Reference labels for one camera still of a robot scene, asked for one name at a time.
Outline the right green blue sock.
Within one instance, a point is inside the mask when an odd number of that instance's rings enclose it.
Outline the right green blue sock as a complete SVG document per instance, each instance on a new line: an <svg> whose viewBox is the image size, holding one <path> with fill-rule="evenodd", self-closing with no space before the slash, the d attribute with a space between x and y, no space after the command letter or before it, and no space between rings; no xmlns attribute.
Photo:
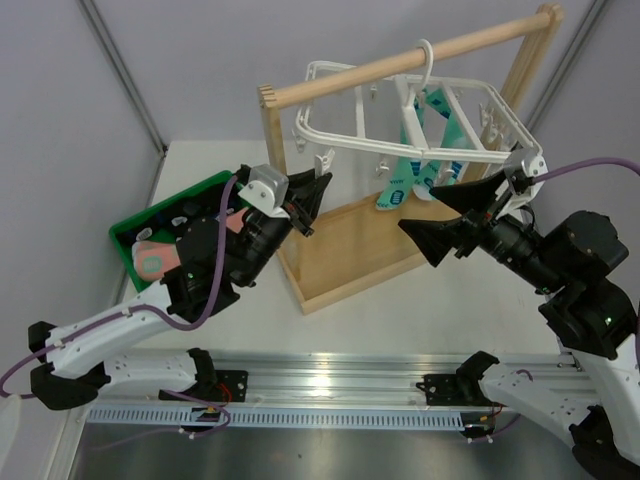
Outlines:
<svg viewBox="0 0 640 480"><path fill-rule="evenodd" d="M442 119L446 121L439 147L442 149L451 149L451 148L470 149L471 144L469 143L466 137L466 134L463 132L457 116L452 112L452 109L449 106L448 100L445 97L443 91L442 91L442 96L443 96L443 106L441 107L441 110L439 113L436 113L430 107L428 107L426 111L426 115L431 113L438 114ZM434 182L434 186L441 186L441 185L449 186L456 183L463 169L463 164L453 160L451 161L439 160L439 161L440 161L440 170Z"/></svg>

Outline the wooden hanging rack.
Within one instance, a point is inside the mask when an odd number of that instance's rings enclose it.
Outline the wooden hanging rack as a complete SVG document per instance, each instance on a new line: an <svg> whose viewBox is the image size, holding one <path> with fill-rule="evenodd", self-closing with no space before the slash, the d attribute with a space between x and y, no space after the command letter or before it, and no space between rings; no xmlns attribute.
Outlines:
<svg viewBox="0 0 640 480"><path fill-rule="evenodd" d="M536 75L564 19L559 4L545 3L535 14L440 42L421 40L404 53L361 66L338 65L330 75L319 78L309 67L302 83L275 89L258 88L262 124L269 163L281 173L287 171L280 112L296 106L297 134L306 142L379 156L406 156L418 160L444 160L462 165L462 180L477 181L508 158L503 146L511 131L521 146L541 149L515 111ZM501 90L476 80L433 77L433 64L478 51L513 39L522 41ZM374 140L366 135L362 89L380 82L395 85L402 121L409 133L407 145ZM419 90L433 84L441 88L458 116L469 150L445 150L431 146L419 120L410 110ZM357 133L354 136L312 129L308 118L316 99L351 90ZM411 200L394 213L385 213L367 196L318 217L310 241L302 234L289 237L278 257L303 314L335 304L372 286L412 270L424 261L417 247L399 230L398 222L408 214L423 214L429 220L450 220L452 208L437 202L422 207Z"/></svg>

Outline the aluminium frame post left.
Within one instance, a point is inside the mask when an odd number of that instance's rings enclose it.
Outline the aluminium frame post left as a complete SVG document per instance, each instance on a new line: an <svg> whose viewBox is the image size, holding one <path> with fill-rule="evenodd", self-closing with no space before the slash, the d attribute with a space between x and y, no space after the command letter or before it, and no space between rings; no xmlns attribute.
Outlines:
<svg viewBox="0 0 640 480"><path fill-rule="evenodd" d="M168 146L162 138L160 130L97 2L94 0L78 0L76 4L151 145L158 155L163 157L168 150Z"/></svg>

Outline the pink sock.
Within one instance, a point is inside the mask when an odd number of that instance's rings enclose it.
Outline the pink sock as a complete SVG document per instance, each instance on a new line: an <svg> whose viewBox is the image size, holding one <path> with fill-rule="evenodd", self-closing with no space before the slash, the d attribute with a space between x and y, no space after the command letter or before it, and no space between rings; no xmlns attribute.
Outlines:
<svg viewBox="0 0 640 480"><path fill-rule="evenodd" d="M177 248L171 243L136 242L132 247L132 259L136 273L146 281L160 279L181 265Z"/></svg>
<svg viewBox="0 0 640 480"><path fill-rule="evenodd" d="M239 234L244 226L244 215L247 212L248 208L241 208L237 211L229 210L225 216L218 216L218 222L220 225L223 225L226 230Z"/></svg>

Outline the aluminium frame post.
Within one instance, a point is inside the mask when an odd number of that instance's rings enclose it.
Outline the aluminium frame post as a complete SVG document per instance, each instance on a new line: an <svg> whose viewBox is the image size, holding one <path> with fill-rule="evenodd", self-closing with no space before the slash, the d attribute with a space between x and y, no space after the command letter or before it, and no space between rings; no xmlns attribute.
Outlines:
<svg viewBox="0 0 640 480"><path fill-rule="evenodd" d="M168 150L168 146L162 138L160 130L97 2L94 0L78 0L76 4L151 145L158 155L163 157Z"/></svg>
<svg viewBox="0 0 640 480"><path fill-rule="evenodd" d="M613 4L612 0L593 0L588 3L585 14L578 23L525 123L531 133L535 134L542 125L554 101L561 93L570 74L577 66L590 40Z"/></svg>

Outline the green blue sock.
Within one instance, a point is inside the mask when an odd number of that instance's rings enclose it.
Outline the green blue sock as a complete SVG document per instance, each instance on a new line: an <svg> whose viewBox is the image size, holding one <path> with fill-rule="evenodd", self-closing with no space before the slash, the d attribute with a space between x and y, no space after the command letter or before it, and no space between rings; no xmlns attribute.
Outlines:
<svg viewBox="0 0 640 480"><path fill-rule="evenodd" d="M436 113L430 107L428 107L426 111L426 115L431 113L438 114L442 119L446 121L439 147L442 149L451 149L451 148L470 149L471 144L469 143L466 137L466 134L463 132L457 116L452 112L452 109L449 106L448 100L445 97L443 91L442 91L442 96L443 96L443 106L441 107L441 110L439 113ZM434 182L434 186L441 186L441 185L449 186L456 183L463 169L463 164L453 160L451 161L439 160L439 161L440 161L440 170Z"/></svg>
<svg viewBox="0 0 640 480"><path fill-rule="evenodd" d="M440 89L429 92L424 89L414 100L414 110L421 128L424 128L427 108L439 113L443 106ZM421 201L431 201L430 189L440 170L439 160L420 160L399 157L387 187L376 201L378 210L393 210L400 207L413 193Z"/></svg>

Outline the black sock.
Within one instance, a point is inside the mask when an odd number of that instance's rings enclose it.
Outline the black sock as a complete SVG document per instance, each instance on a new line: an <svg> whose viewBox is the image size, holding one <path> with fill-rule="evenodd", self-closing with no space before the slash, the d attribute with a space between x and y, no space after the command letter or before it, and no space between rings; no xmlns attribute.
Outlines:
<svg viewBox="0 0 640 480"><path fill-rule="evenodd" d="M196 195L183 196L160 208L150 219L151 239L170 235L182 236L188 227L202 217L217 219L220 212L223 188L214 186Z"/></svg>

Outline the white plastic clip hanger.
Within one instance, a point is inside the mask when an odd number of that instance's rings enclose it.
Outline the white plastic clip hanger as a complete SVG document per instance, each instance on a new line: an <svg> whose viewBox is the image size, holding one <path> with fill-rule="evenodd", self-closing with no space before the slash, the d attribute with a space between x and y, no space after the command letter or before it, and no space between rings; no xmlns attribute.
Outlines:
<svg viewBox="0 0 640 480"><path fill-rule="evenodd" d="M387 208L434 186L502 169L546 173L539 142L493 85L436 76L430 66L301 105L293 136L319 173L360 198L390 193Z"/></svg>

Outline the aluminium frame post right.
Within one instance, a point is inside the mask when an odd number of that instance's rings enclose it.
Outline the aluminium frame post right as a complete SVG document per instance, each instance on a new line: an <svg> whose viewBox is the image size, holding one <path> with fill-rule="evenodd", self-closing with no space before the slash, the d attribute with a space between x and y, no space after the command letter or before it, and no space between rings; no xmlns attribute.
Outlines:
<svg viewBox="0 0 640 480"><path fill-rule="evenodd" d="M525 123L531 133L535 134L542 125L554 101L561 93L570 74L577 66L590 40L613 4L612 0L593 0L588 3L585 14L578 23Z"/></svg>

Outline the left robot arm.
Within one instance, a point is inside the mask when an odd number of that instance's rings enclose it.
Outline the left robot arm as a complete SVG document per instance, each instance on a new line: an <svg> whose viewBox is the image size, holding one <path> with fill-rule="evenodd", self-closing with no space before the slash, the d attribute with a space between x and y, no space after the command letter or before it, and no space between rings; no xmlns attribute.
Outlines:
<svg viewBox="0 0 640 480"><path fill-rule="evenodd" d="M165 331L193 331L236 303L292 231L312 234L331 179L314 170L284 175L265 164L245 165L157 211L145 226L172 234L177 264L133 299L90 319L31 325L31 396L53 411L119 391L231 401L207 351L153 360L129 348Z"/></svg>

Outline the green plastic bin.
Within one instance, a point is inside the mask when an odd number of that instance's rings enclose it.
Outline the green plastic bin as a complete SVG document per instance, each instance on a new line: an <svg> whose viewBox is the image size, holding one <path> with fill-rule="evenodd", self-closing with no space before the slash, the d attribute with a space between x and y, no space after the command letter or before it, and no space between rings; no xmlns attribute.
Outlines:
<svg viewBox="0 0 640 480"><path fill-rule="evenodd" d="M174 244L197 219L218 219L221 196L231 176L231 171L223 170L110 227L109 237L136 292L151 282L135 270L133 245L141 241Z"/></svg>

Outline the left green blue sock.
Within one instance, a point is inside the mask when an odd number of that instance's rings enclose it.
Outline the left green blue sock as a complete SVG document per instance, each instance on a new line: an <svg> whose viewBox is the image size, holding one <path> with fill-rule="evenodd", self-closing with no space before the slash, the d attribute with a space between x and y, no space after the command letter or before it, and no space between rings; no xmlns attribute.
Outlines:
<svg viewBox="0 0 640 480"><path fill-rule="evenodd" d="M439 113L443 106L440 89L429 92L424 89L414 100L414 110L421 128L424 128L427 108ZM439 160L420 160L399 157L387 187L376 201L378 210L393 210L400 207L413 193L421 201L431 201L430 189L440 170Z"/></svg>

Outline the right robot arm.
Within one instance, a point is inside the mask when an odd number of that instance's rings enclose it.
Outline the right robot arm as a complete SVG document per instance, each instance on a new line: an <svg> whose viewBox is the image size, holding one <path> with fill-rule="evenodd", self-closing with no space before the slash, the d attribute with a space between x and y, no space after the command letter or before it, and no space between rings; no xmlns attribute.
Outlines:
<svg viewBox="0 0 640 480"><path fill-rule="evenodd" d="M432 195L457 216L403 219L399 226L432 266L448 255L482 250L544 297L548 327L589 376L593 403L558 394L525 371L477 352L453 375L467 406L504 405L566 443L597 479L639 475L639 315L610 273L628 255L608 217L577 211L539 234L510 215L509 205L538 181L500 172L470 183L436 187Z"/></svg>

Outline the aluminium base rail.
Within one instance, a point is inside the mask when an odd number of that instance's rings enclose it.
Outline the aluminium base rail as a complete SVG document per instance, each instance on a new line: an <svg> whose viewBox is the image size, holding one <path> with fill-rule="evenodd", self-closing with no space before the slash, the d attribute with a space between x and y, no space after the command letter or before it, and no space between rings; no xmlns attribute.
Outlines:
<svg viewBox="0 0 640 480"><path fill-rule="evenodd" d="M124 380L107 385L99 400L158 402L168 388L167 375L179 350L135 349L120 354L115 373ZM341 354L250 353L209 350L217 376L221 371L246 371L247 381L227 385L233 405L335 409L411 409L425 407L416 388L427 374L453 374L471 354ZM506 354L500 362L510 371L527 370L534 383L555 394L582 401L597 395L588 374L570 354Z"/></svg>

